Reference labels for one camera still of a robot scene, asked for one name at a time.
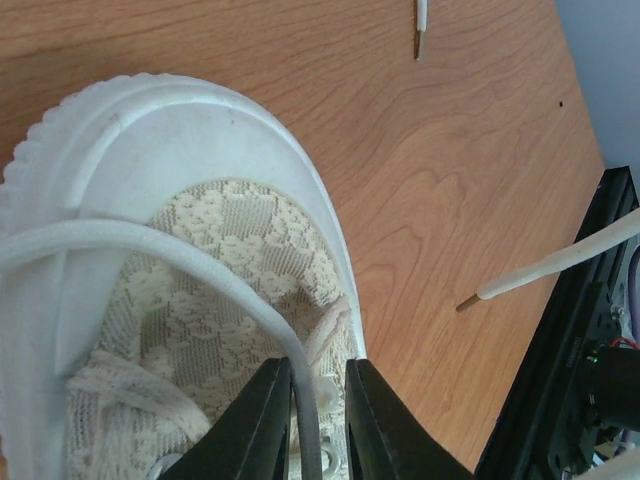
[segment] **red wire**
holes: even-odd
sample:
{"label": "red wire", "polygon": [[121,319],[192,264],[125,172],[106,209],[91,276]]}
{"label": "red wire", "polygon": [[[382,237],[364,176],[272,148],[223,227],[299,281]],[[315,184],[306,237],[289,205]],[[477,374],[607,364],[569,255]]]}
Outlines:
{"label": "red wire", "polygon": [[636,350],[640,350],[640,346],[636,342],[634,342],[633,340],[630,340],[628,338],[624,338],[624,337],[616,338],[613,342],[611,342],[610,346],[611,347],[617,347],[621,343],[624,343],[625,345],[629,345],[631,348],[634,348]]}

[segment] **white sneaker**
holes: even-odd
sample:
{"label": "white sneaker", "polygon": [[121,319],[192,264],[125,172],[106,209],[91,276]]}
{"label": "white sneaker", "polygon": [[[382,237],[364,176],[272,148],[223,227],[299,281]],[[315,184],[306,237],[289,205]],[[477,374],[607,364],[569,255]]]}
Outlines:
{"label": "white sneaker", "polygon": [[319,478],[329,437],[348,478],[344,368],[366,355],[356,286],[322,181],[273,116],[208,82],[119,77],[47,112],[5,179],[10,478],[151,478],[283,355],[291,477]]}

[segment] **white shoelace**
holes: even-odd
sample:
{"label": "white shoelace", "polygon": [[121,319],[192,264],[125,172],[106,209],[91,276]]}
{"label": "white shoelace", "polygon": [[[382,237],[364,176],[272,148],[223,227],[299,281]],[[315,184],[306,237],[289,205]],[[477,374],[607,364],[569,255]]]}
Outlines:
{"label": "white shoelace", "polygon": [[167,233],[119,220],[68,220],[0,241],[0,272],[69,250],[122,248],[157,257],[205,282],[243,308],[281,345],[291,361],[302,477],[322,478],[320,429],[305,349],[287,321],[221,262]]}

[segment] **tan lace fabric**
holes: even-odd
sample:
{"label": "tan lace fabric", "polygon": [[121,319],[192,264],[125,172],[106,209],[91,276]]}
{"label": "tan lace fabric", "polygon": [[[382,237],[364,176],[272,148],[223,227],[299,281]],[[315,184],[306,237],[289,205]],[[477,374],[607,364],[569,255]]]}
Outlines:
{"label": "tan lace fabric", "polygon": [[[338,387],[337,402],[318,395],[320,427],[342,457],[337,478],[348,478],[343,386],[355,338],[333,261],[310,220],[273,190],[225,181],[180,193],[149,226],[223,261],[291,323],[318,384]],[[241,308],[132,254],[98,345],[67,384],[70,478],[146,478],[159,458],[185,452],[206,433],[264,359],[280,356]],[[290,478],[300,475],[296,450],[293,435]]]}

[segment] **wood grain surface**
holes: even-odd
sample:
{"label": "wood grain surface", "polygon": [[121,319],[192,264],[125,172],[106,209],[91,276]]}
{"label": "wood grain surface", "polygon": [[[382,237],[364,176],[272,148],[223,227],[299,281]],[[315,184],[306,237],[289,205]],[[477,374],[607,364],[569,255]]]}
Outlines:
{"label": "wood grain surface", "polygon": [[45,109],[117,74],[201,77],[261,103],[335,202],[371,358],[473,468],[554,279],[455,305],[571,243],[603,166],[552,0],[434,0],[421,62],[414,9],[4,0],[0,159]]}

